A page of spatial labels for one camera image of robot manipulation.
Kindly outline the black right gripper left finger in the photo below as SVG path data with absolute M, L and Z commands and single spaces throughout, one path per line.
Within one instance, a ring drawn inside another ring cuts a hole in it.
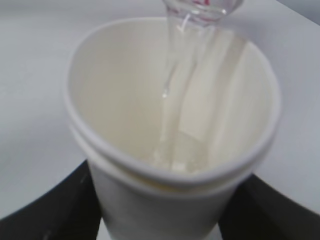
M 95 240 L 102 214 L 84 161 L 42 197 L 0 220 L 2 240 Z

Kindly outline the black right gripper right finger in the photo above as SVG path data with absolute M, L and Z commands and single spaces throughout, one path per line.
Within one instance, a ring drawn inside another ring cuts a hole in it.
M 318 240 L 320 216 L 252 175 L 219 219 L 224 240 Z

